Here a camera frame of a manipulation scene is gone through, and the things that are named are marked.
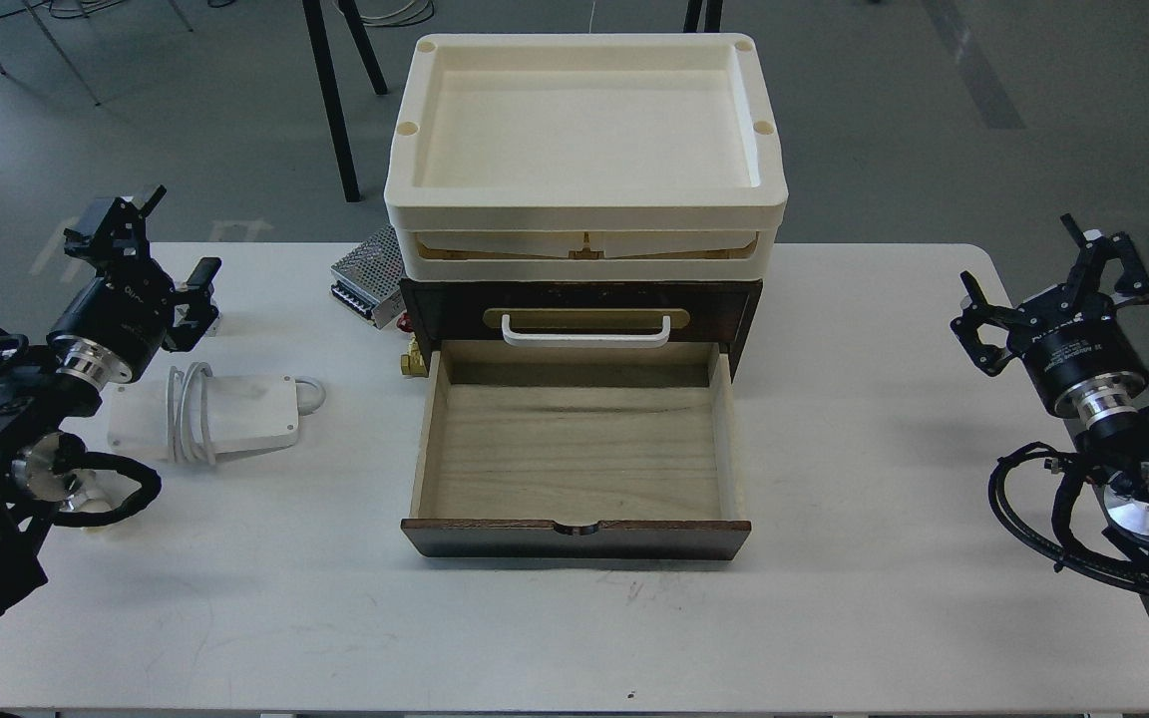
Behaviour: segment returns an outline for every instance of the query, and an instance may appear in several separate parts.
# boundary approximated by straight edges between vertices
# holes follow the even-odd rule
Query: drawer front panel
[[[687,317],[670,341],[716,342],[730,354],[730,371],[753,324],[761,281],[751,283],[418,283],[402,281],[424,360],[446,340],[499,339],[492,310],[666,309]]]

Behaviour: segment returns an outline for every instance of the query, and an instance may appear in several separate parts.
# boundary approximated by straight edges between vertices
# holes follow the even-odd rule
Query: cream plastic tray
[[[788,187],[747,36],[433,34],[384,199],[415,280],[756,280]]]

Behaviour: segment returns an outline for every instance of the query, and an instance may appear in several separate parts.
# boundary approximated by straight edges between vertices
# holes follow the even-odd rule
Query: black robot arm
[[[182,289],[149,257],[145,218],[163,195],[93,201],[67,231],[64,253],[95,268],[95,278],[61,314],[46,345],[0,329],[0,616],[47,578],[38,550],[52,526],[101,526],[154,501],[161,481],[130,458],[87,450],[60,431],[91,417],[106,383],[129,383],[162,347],[192,349],[215,321],[211,278],[219,260],[198,263]],[[76,510],[94,470],[113,470],[138,487],[116,508]]]
[[[966,296],[951,331],[976,368],[995,376],[1020,360],[1046,412],[1085,426],[1075,453],[1034,443],[1000,458],[988,499],[1003,526],[1056,569],[1149,595],[1149,406],[1132,403],[1149,385],[1149,372],[1116,321],[1123,306],[1149,304],[1149,275],[1126,233],[1088,239],[1070,215],[1062,224],[1080,249],[1066,281],[1017,308],[987,303],[976,278],[962,273]],[[1121,273],[1108,295],[1100,286],[1111,262],[1120,263]],[[1008,332],[1004,346],[981,341],[985,324]],[[1062,473],[1049,515],[1052,540],[1023,522],[1004,494],[1009,472],[1032,460]],[[1071,531],[1085,487],[1097,495],[1108,523],[1103,533],[1124,558],[1090,550]]]

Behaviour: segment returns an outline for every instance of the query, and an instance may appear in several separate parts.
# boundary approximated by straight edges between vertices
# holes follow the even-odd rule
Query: wooden drawer bottom
[[[427,556],[730,559],[743,519],[710,343],[433,355],[411,517]]]

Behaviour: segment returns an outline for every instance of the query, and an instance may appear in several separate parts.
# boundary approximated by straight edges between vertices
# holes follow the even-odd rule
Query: white cable
[[[172,366],[168,372],[165,406],[168,406],[168,450],[171,461],[182,464],[203,460],[207,464],[216,463],[216,447],[210,441],[210,418],[207,415],[207,378],[211,376],[215,375],[211,375],[210,364],[206,362],[188,364],[184,372]],[[200,394],[198,419],[201,426],[201,443],[194,440],[191,419],[195,383]]]
[[[295,377],[295,383],[318,389],[318,396],[314,400],[300,401],[300,387],[295,387],[295,409],[300,414],[300,417],[307,417],[307,415],[316,412],[323,404],[327,403],[327,387],[322,386],[322,381],[315,380],[314,377]]]

